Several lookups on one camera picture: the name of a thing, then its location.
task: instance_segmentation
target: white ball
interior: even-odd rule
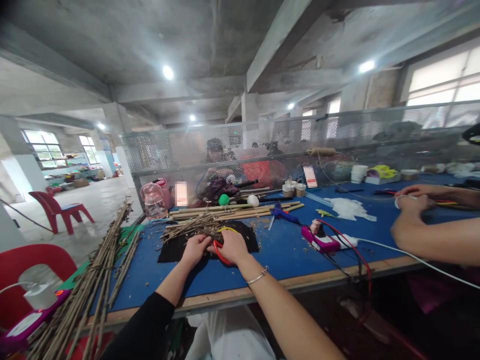
[[[249,205],[252,205],[254,208],[256,208],[258,205],[260,205],[259,198],[256,197],[255,195],[250,195],[249,197],[246,198],[246,203]]]

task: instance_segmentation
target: concrete ceiling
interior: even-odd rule
[[[108,84],[247,72],[282,0],[20,0],[8,20]]]
[[[213,124],[240,114],[246,90],[278,117],[337,93],[366,60],[391,67],[476,30],[479,12],[477,0],[17,0],[0,24],[0,114],[86,129],[115,99],[137,129]]]

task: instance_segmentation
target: concrete floor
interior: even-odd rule
[[[74,233],[69,235],[67,228],[60,215],[57,215],[58,233],[53,234],[5,206],[12,219],[20,225],[20,231],[29,244],[53,244],[65,249],[72,257],[75,264],[80,266],[88,255],[97,248],[106,235],[110,223],[116,218],[117,211],[122,206],[126,196],[132,201],[133,212],[130,213],[129,221],[122,226],[135,221],[142,213],[137,192],[134,188],[128,188],[125,178],[122,176],[110,178],[99,182],[91,182],[89,186],[81,188],[69,188],[68,191],[55,195],[60,206],[83,203],[90,215],[95,220],[91,223],[87,217],[81,214],[83,222],[77,223],[72,218]],[[45,211],[37,201],[22,202],[12,205],[37,223],[50,228]],[[27,270],[21,277],[21,281],[45,282],[56,285],[60,279],[46,265],[37,265]]]

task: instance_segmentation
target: red scissors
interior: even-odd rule
[[[208,228],[208,227],[207,227],[207,228],[203,228],[203,229],[202,229],[202,228],[198,228],[198,230],[201,231],[202,233],[204,233],[205,235],[208,235],[209,237],[212,238],[212,240],[213,240],[213,247],[215,248],[215,253],[216,253],[216,255],[218,256],[218,258],[220,259],[220,261],[221,261],[222,263],[224,263],[225,265],[228,265],[228,266],[234,265],[233,263],[231,263],[230,261],[228,261],[226,258],[224,258],[224,257],[222,256],[222,254],[220,253],[219,248],[221,249],[221,248],[223,248],[224,246],[223,246],[223,244],[221,244],[220,242],[218,242],[217,239],[220,237],[220,232],[221,232],[222,230],[232,230],[232,231],[234,231],[234,232],[236,232],[236,233],[237,233],[238,231],[232,229],[231,227],[222,227],[219,231],[212,231],[212,230],[211,230],[210,228]]]

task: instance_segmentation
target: metal mesh partition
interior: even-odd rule
[[[122,145],[137,191],[159,177],[188,183],[189,195],[209,168],[237,178],[260,179],[278,187],[289,176],[313,166],[321,184],[349,179],[355,163],[387,164],[395,169],[425,164],[474,161],[480,149],[460,145],[460,134],[479,121],[480,101],[352,111],[323,117],[280,118],[166,131],[124,134]],[[207,142],[223,146],[223,156],[209,158]],[[320,159],[305,154],[312,147],[340,153]]]

